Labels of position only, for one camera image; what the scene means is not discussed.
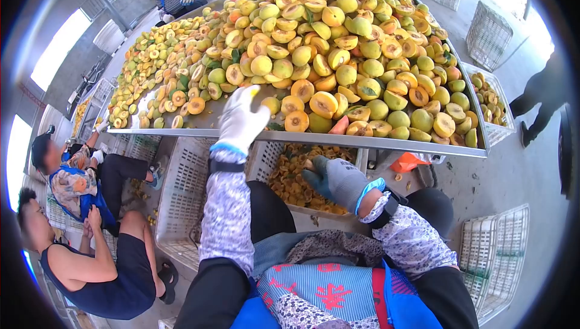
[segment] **sandal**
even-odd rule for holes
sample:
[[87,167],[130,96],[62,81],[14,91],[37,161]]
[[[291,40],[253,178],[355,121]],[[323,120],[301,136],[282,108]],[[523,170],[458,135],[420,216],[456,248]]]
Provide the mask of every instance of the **sandal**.
[[163,268],[157,273],[157,275],[165,284],[165,293],[159,297],[159,300],[161,300],[164,304],[170,305],[173,304],[173,301],[175,300],[175,284],[177,284],[179,281],[179,274],[178,270],[171,263],[171,261],[164,262],[162,267]]

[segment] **metal tray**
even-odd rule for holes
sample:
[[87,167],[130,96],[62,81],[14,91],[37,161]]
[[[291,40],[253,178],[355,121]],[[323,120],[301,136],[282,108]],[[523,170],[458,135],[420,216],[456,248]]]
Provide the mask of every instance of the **metal tray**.
[[[223,8],[223,2],[225,0],[216,0],[214,2],[208,3],[206,6],[199,7],[198,9],[185,14],[182,18],[192,18],[202,14],[202,10],[205,7],[210,7],[211,9],[221,9]],[[421,3],[420,0],[415,0],[415,3]],[[469,86],[469,77],[462,66],[459,55],[453,48],[451,42],[447,39],[445,42],[449,45],[451,53],[457,58],[457,67],[461,71],[463,79],[466,80],[467,86]],[[141,97],[138,104],[138,111],[147,110],[147,101],[154,98],[154,92],[161,86],[158,84],[155,86],[146,96]],[[288,94],[287,89],[276,89],[271,85],[262,85],[260,93],[257,94],[254,101],[252,102],[252,110],[256,111],[260,102],[266,98],[271,97],[274,94]],[[472,106],[472,111],[477,115],[480,122],[483,122],[483,115],[480,109],[475,109],[475,101],[477,97],[471,89],[467,89],[468,99]],[[178,115],[179,110],[174,113],[164,113],[163,118],[165,119],[166,128],[163,129],[140,129],[139,119],[137,115],[129,116],[129,121],[127,122],[126,129],[109,129],[109,133],[119,133],[119,134],[147,134],[155,136],[176,136],[176,137],[207,137],[207,138],[217,138],[219,137],[218,129],[218,118],[225,104],[224,99],[219,101],[210,100],[206,102],[205,109],[203,113],[199,115],[188,115],[184,119],[184,124],[182,129],[171,129],[171,122],[173,118]],[[283,121],[278,117],[273,120],[276,123],[283,124]],[[489,143],[487,136],[485,135],[485,130],[482,130],[482,123],[477,127],[477,139],[479,148],[468,148],[464,146],[454,146],[454,145],[442,145],[437,143],[425,143],[410,140],[400,140],[400,139],[390,139],[390,138],[375,138],[375,137],[354,137],[354,136],[338,136],[335,134],[317,134],[317,133],[291,133],[286,131],[263,131],[261,132],[256,140],[260,141],[278,141],[278,142],[295,142],[295,143],[308,143],[308,144],[322,144],[322,145],[338,145],[338,146],[351,146],[356,148],[373,148],[373,149],[391,149],[395,151],[405,151],[405,152],[420,152],[420,153],[432,153],[439,155],[458,155],[458,156],[469,156],[475,158],[486,158],[489,153]]]

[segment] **floral shirt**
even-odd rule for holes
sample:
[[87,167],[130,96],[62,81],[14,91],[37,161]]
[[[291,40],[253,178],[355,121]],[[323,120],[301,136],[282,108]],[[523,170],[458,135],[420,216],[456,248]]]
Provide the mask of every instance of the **floral shirt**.
[[62,165],[82,170],[82,173],[72,174],[60,170],[52,177],[50,187],[54,198],[70,213],[81,217],[80,196],[97,195],[97,176],[95,171],[88,169],[91,164],[89,147],[83,145],[71,159],[64,161]]

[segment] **sneaker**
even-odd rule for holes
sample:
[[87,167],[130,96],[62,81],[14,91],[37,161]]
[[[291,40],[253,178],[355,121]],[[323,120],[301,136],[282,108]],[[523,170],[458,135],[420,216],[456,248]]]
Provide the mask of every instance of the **sneaker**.
[[530,145],[530,142],[526,140],[526,133],[528,132],[528,127],[526,126],[525,122],[521,122],[520,128],[521,128],[520,143],[521,143],[522,147],[524,147],[524,149],[526,149],[528,147],[528,145]]

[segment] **gray glove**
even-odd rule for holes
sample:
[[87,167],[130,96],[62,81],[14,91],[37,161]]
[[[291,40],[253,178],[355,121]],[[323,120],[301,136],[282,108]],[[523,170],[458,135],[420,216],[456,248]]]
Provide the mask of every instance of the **gray glove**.
[[373,188],[385,189],[382,178],[369,182],[359,169],[344,159],[318,155],[312,159],[314,170],[302,169],[302,178],[320,195],[348,212],[357,214],[364,195]]

